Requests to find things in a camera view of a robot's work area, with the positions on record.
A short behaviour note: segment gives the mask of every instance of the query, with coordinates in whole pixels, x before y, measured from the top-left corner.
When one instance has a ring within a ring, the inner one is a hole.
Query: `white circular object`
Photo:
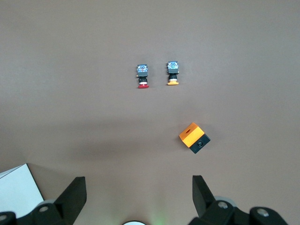
[[[129,222],[124,223],[123,225],[146,225],[146,224],[139,222],[139,221],[129,221]]]

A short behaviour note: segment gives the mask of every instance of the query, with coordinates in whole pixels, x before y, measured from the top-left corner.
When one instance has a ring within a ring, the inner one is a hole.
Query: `orange and black block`
[[[210,142],[210,138],[195,123],[189,125],[179,137],[195,154]]]

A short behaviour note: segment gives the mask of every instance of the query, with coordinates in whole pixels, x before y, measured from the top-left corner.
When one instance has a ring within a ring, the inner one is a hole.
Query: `black bracket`
[[[193,201],[199,217],[189,225],[288,225],[272,209],[253,207],[247,214],[226,201],[216,201],[202,176],[193,176]]]
[[[14,212],[0,212],[0,225],[72,225],[86,203],[84,177],[76,177],[54,203],[36,207],[16,219]]]

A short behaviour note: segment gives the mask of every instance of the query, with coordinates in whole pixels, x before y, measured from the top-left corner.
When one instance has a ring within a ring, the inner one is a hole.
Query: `metal bolt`
[[[219,202],[217,205],[218,205],[220,208],[222,208],[222,209],[227,209],[227,208],[228,208],[228,205],[227,205],[225,202]]]
[[[269,216],[268,212],[266,210],[264,210],[264,209],[258,209],[257,213],[259,215],[263,216],[263,217],[268,217]]]
[[[45,212],[45,211],[47,211],[48,209],[49,209],[48,206],[43,206],[43,207],[40,208],[38,211],[39,211],[39,212]]]
[[[1,215],[1,216],[0,216],[0,221],[6,220],[6,218],[7,218],[7,215],[5,215],[5,214],[4,214],[4,215]]]

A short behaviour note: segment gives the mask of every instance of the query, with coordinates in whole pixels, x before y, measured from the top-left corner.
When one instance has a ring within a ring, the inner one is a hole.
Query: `screw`
[[[42,208],[39,209],[39,212],[45,212],[49,209],[48,206],[43,206]]]
[[[263,216],[263,217],[268,217],[269,216],[268,212],[266,210],[264,210],[264,209],[258,209],[257,213],[259,215]]]
[[[225,203],[225,202],[219,202],[218,203],[218,206],[222,209],[227,209],[228,208],[228,205]]]
[[[0,216],[0,221],[6,220],[6,218],[7,218],[7,215],[5,215],[5,214],[4,214],[4,215],[1,215],[1,216]]]

